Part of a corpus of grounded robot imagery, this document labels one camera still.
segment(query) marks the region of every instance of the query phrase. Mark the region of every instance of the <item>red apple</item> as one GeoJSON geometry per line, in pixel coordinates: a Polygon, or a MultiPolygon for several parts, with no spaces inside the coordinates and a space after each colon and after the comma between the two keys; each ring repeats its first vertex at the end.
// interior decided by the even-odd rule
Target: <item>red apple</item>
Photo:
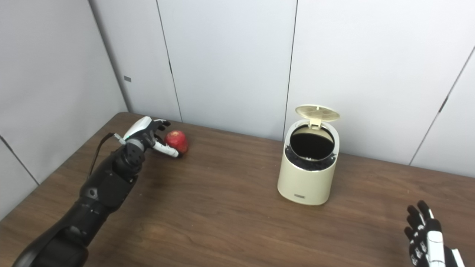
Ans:
{"type": "Polygon", "coordinates": [[[171,131],[165,136],[165,143],[178,152],[184,154],[188,151],[188,141],[186,141],[186,136],[182,131],[171,131]]]}

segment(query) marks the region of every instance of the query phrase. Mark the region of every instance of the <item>white robotic hand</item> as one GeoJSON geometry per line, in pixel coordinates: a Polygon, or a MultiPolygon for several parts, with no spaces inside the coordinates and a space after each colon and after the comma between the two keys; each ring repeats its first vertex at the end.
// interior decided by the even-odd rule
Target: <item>white robotic hand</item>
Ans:
{"type": "Polygon", "coordinates": [[[170,122],[167,120],[152,120],[152,118],[145,116],[136,121],[123,138],[126,142],[147,144],[145,149],[152,148],[174,158],[181,157],[181,153],[167,145],[161,137],[155,134],[157,130],[164,131],[166,126],[170,126],[170,122]]]}
{"type": "Polygon", "coordinates": [[[410,227],[404,232],[409,238],[409,256],[415,267],[465,267],[458,249],[444,245],[442,227],[429,206],[417,203],[419,210],[408,206],[410,227]]]}

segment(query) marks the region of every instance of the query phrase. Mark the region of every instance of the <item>black robotic arm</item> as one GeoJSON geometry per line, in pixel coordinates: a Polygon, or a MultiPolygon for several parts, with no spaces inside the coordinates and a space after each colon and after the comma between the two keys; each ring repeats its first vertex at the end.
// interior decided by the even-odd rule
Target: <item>black robotic arm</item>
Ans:
{"type": "Polygon", "coordinates": [[[137,181],[145,151],[153,148],[168,155],[180,154],[155,135],[170,125],[165,120],[144,117],[112,152],[90,173],[81,187],[79,199],[51,228],[29,244],[14,267],[81,267],[87,260],[91,243],[107,217],[117,211],[137,181]]]}

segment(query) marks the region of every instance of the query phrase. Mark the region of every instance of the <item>robotic hand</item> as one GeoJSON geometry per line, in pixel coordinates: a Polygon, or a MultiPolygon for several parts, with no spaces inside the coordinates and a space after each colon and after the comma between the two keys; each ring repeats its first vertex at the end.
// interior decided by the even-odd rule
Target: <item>robotic hand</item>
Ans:
{"type": "Polygon", "coordinates": [[[147,148],[152,148],[174,158],[181,157],[181,153],[165,144],[161,137],[155,134],[157,129],[164,131],[165,126],[170,126],[170,122],[162,119],[152,120],[150,117],[146,116],[135,122],[132,127],[130,127],[130,129],[125,133],[124,139],[133,143],[140,142],[147,145],[147,148]]]}
{"type": "Polygon", "coordinates": [[[79,199],[51,228],[29,244],[14,267],[81,267],[87,260],[91,243],[107,217],[117,211],[135,185],[148,148],[172,157],[181,156],[155,134],[170,123],[144,117],[125,134],[108,134],[99,144],[79,199]],[[99,149],[109,137],[122,144],[92,172],[99,149]]]}
{"type": "Polygon", "coordinates": [[[408,206],[410,227],[404,232],[409,238],[409,255],[415,267],[465,267],[458,249],[444,245],[442,227],[424,201],[417,203],[419,210],[408,206]]]}

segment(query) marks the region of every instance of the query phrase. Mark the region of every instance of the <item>white wall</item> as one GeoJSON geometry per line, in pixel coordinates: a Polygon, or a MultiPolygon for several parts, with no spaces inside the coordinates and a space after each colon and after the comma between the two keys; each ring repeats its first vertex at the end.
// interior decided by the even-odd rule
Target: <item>white wall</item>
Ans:
{"type": "Polygon", "coordinates": [[[41,182],[124,99],[87,1],[0,1],[0,36],[0,135],[41,182]]]}
{"type": "Polygon", "coordinates": [[[282,139],[294,0],[159,0],[183,122],[282,139]]]}
{"type": "Polygon", "coordinates": [[[90,3],[131,112],[181,121],[155,0],[90,3]]]}
{"type": "Polygon", "coordinates": [[[475,177],[475,58],[472,55],[412,166],[475,177]]]}
{"type": "Polygon", "coordinates": [[[403,164],[475,45],[468,0],[299,0],[296,16],[285,0],[91,1],[120,71],[158,85],[168,51],[168,85],[122,82],[144,113],[163,116],[141,101],[176,92],[184,122],[282,140],[296,106],[325,105],[342,152],[403,164]]]}
{"type": "Polygon", "coordinates": [[[298,2],[286,129],[331,107],[341,151],[409,164],[475,44],[475,2],[298,2]]]}

